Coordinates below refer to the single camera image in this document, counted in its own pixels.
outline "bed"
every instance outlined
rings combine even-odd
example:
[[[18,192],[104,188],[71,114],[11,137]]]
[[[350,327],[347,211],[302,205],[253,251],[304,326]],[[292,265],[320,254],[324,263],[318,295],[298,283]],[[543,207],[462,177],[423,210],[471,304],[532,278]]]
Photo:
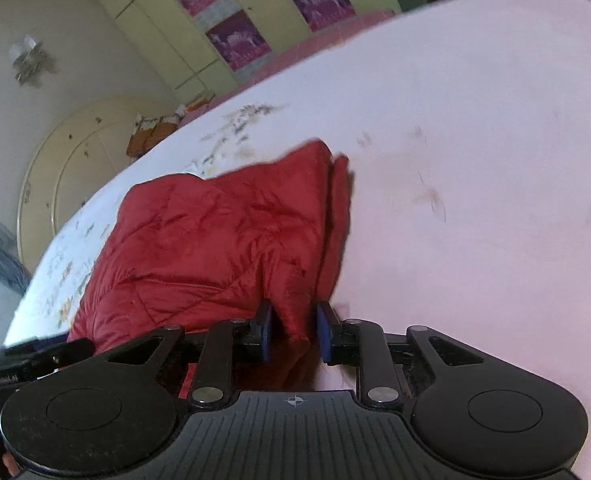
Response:
[[[7,344],[67,330],[131,186],[313,137],[354,173],[339,313],[432,326],[566,387],[591,422],[591,0],[441,2],[194,118],[64,225]],[[575,472],[591,478],[591,428]]]

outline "metal rivet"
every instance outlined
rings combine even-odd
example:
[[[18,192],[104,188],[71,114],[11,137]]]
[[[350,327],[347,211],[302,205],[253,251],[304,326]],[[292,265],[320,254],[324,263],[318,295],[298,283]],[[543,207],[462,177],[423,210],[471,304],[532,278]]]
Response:
[[[396,400],[399,395],[393,388],[389,388],[387,386],[378,386],[376,388],[371,388],[369,393],[367,394],[369,399],[373,400],[373,402],[393,402]]]
[[[224,397],[224,394],[219,388],[204,386],[194,390],[191,397],[193,397],[194,400],[197,400],[197,402],[210,404],[211,402],[218,402],[218,400]]]

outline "red quilted fabric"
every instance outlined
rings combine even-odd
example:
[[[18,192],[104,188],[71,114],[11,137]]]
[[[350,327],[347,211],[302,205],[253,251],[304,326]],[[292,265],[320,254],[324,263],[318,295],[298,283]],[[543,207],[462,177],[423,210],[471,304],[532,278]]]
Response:
[[[250,318],[268,298],[284,334],[271,363],[247,368],[239,385],[300,388],[317,363],[313,305],[333,291],[349,228],[347,166],[317,140],[211,180],[172,174],[134,186],[70,339],[103,352],[164,324],[199,332]]]

